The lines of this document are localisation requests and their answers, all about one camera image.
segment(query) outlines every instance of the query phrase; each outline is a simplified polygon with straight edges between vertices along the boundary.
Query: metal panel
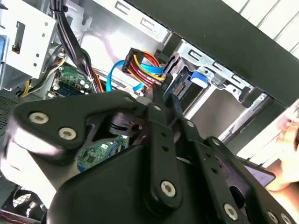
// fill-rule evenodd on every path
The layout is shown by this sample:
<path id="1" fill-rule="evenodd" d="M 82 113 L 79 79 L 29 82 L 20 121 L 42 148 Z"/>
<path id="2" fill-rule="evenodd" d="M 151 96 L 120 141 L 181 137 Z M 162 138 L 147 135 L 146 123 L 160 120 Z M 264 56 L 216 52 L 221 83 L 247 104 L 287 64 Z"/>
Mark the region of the metal panel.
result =
<path id="1" fill-rule="evenodd" d="M 224 2 L 128 2 L 282 104 L 290 106 L 298 98 L 299 61 Z"/>
<path id="2" fill-rule="evenodd" d="M 7 36 L 6 52 L 3 57 L 5 66 L 10 65 L 34 78 L 39 78 L 45 56 L 53 35 L 56 21 L 22 0 L 3 0 L 8 10 L 2 10 L 1 34 Z M 13 52 L 17 35 L 17 23 L 25 25 L 21 50 Z"/>
<path id="3" fill-rule="evenodd" d="M 16 102 L 0 96 L 0 136 L 5 132 L 12 109 L 16 105 Z"/>
<path id="4" fill-rule="evenodd" d="M 165 43 L 171 34 L 165 27 L 123 0 L 94 1 L 160 43 Z"/>
<path id="5" fill-rule="evenodd" d="M 202 138 L 220 136 L 245 110 L 229 92 L 216 89 L 191 121 Z"/>

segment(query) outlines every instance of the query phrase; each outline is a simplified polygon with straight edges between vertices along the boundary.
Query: motherboard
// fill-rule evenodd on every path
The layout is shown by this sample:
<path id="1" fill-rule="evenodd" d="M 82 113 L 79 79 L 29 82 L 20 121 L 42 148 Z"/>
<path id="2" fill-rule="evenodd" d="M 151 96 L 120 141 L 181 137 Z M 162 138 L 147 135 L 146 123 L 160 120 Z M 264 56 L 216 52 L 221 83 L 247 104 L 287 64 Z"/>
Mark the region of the motherboard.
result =
<path id="1" fill-rule="evenodd" d="M 59 68 L 47 97 L 88 95 L 91 92 L 92 86 L 86 76 L 82 75 L 76 68 L 63 65 Z"/>
<path id="2" fill-rule="evenodd" d="M 81 172 L 85 171 L 124 150 L 128 147 L 128 144 L 129 138 L 122 135 L 118 136 L 114 142 L 98 142 L 80 152 L 78 156 L 78 169 Z"/>

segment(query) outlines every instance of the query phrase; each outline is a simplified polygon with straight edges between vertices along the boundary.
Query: green circuit board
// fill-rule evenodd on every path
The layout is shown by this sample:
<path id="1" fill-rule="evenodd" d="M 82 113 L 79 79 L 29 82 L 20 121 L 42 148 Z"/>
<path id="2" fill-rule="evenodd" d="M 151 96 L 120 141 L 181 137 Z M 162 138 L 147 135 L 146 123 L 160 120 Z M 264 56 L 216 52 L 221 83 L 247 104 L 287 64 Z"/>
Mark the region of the green circuit board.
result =
<path id="1" fill-rule="evenodd" d="M 88 78 L 79 73 L 75 68 L 70 66 L 61 66 L 59 70 L 59 79 L 61 82 L 83 93 L 91 93 L 92 86 Z"/>
<path id="2" fill-rule="evenodd" d="M 91 168 L 115 153 L 128 147 L 129 138 L 118 136 L 114 142 L 98 142 L 92 147 L 82 150 L 78 156 L 78 168 L 84 171 Z"/>

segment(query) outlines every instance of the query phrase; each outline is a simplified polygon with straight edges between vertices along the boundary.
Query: cable connector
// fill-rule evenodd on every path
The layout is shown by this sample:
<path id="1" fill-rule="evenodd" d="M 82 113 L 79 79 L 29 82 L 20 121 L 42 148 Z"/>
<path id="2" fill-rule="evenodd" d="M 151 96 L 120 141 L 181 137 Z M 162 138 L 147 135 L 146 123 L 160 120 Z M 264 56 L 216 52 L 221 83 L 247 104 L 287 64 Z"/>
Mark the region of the cable connector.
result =
<path id="1" fill-rule="evenodd" d="M 128 55 L 126 56 L 125 63 L 123 65 L 123 67 L 121 68 L 121 70 L 123 72 L 129 73 L 128 69 L 131 68 L 130 63 L 134 61 L 133 55 L 137 56 L 137 60 L 139 63 L 141 63 L 144 58 L 144 53 L 142 51 L 140 51 L 138 49 L 131 48 Z"/>
<path id="2" fill-rule="evenodd" d="M 162 91 L 165 93 L 165 91 L 168 89 L 169 85 L 172 83 L 173 76 L 170 73 L 166 74 L 166 79 L 162 83 Z"/>

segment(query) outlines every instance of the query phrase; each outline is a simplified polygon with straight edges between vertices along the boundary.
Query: bolt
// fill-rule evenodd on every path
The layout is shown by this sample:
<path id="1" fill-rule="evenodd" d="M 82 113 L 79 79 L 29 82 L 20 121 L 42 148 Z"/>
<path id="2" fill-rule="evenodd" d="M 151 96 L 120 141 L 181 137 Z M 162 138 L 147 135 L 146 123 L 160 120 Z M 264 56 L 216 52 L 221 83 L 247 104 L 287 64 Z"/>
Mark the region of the bolt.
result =
<path id="1" fill-rule="evenodd" d="M 130 103 L 133 102 L 133 100 L 132 100 L 130 97 L 125 97 L 125 100 L 126 100 L 126 101 L 129 101 Z"/>
<path id="2" fill-rule="evenodd" d="M 225 204 L 224 205 L 224 210 L 225 213 L 232 219 L 232 220 L 237 220 L 238 219 L 238 213 L 237 211 L 234 209 L 233 206 L 231 206 L 230 204 Z"/>
<path id="3" fill-rule="evenodd" d="M 174 197 L 176 195 L 176 189 L 169 181 L 163 181 L 161 183 L 161 189 L 168 197 Z"/>
<path id="4" fill-rule="evenodd" d="M 191 121 L 187 121 L 187 124 L 188 124 L 190 127 L 194 127 L 194 124 L 193 124 Z"/>
<path id="5" fill-rule="evenodd" d="M 59 136 L 65 140 L 73 140 L 77 136 L 76 131 L 69 127 L 61 128 L 58 133 L 59 133 Z"/>
<path id="6" fill-rule="evenodd" d="M 35 112 L 29 115 L 29 120 L 38 125 L 42 125 L 49 121 L 49 117 L 44 113 Z"/>
<path id="7" fill-rule="evenodd" d="M 271 212 L 271 211 L 268 211 L 268 216 L 270 217 L 270 219 L 275 223 L 275 224 L 278 224 L 278 219 L 276 218 L 276 216 Z"/>
<path id="8" fill-rule="evenodd" d="M 286 216 L 284 213 L 281 213 L 280 216 L 282 217 L 282 219 L 284 220 L 284 222 L 286 224 L 292 224 L 292 222 L 290 221 L 289 217 Z"/>
<path id="9" fill-rule="evenodd" d="M 156 110 L 161 110 L 161 108 L 160 107 L 158 107 L 158 106 L 156 106 L 156 105 L 154 105 L 154 108 L 156 109 Z"/>
<path id="10" fill-rule="evenodd" d="M 220 142 L 219 142 L 218 139 L 212 139 L 212 141 L 213 141 L 213 143 L 214 143 L 215 145 L 220 146 Z"/>

